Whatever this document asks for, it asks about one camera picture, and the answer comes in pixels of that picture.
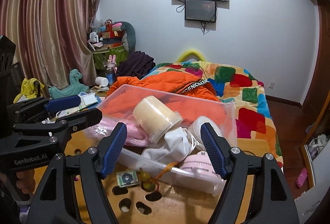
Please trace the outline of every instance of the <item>wooden floor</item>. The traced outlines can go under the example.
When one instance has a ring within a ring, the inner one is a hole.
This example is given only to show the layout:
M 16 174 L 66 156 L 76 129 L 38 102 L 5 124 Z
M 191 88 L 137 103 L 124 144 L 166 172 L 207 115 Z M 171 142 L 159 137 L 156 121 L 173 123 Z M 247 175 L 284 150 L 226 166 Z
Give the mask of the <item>wooden floor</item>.
M 284 176 L 289 184 L 293 198 L 297 198 L 304 191 L 307 191 L 307 181 L 301 189 L 298 189 L 296 179 L 304 167 L 298 148 L 305 138 L 305 130 L 310 125 L 310 120 L 296 106 L 274 101 L 267 101 L 267 103 L 282 150 Z

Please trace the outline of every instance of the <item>pink plastic tube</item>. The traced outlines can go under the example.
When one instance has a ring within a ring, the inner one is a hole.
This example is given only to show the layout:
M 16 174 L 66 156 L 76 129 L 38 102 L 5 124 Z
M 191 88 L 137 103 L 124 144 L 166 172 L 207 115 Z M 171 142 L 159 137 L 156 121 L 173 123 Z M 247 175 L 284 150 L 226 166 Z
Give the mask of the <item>pink plastic tube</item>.
M 109 136 L 119 122 L 124 123 L 127 126 L 127 139 L 125 145 L 136 147 L 146 147 L 149 145 L 149 136 L 142 127 L 126 119 L 103 116 L 100 123 L 86 128 L 84 133 L 87 137 L 100 141 L 102 138 Z

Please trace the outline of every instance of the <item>white cloth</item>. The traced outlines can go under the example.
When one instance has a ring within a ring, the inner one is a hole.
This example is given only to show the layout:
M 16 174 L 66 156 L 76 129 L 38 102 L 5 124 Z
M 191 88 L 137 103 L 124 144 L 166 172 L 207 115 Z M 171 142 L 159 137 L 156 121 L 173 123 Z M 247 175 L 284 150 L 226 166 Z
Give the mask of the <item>white cloth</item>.
M 186 128 L 174 127 L 157 144 L 146 148 L 141 156 L 163 164 L 181 162 L 195 146 L 196 139 Z

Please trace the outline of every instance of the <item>cream plastic container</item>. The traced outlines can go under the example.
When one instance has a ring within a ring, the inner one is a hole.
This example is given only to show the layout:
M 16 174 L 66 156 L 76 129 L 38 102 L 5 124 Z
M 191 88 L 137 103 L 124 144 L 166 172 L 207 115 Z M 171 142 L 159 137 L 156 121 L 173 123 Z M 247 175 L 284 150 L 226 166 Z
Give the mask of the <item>cream plastic container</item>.
M 169 109 L 153 95 L 143 98 L 136 105 L 133 116 L 152 143 L 157 143 L 168 130 L 183 120 L 180 114 Z

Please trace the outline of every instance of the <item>orange cord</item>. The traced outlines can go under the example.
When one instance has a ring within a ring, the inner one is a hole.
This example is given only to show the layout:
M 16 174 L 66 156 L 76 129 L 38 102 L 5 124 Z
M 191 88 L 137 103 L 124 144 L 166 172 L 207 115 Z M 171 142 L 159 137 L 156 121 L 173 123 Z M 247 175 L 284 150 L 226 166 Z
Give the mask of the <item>orange cord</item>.
M 180 162 L 169 163 L 167 166 L 165 166 L 165 168 L 157 176 L 149 179 L 150 182 L 155 183 L 157 185 L 157 190 L 156 190 L 157 192 L 159 192 L 158 179 L 161 178 L 167 172 L 171 171 L 171 169 L 178 164 L 180 164 Z

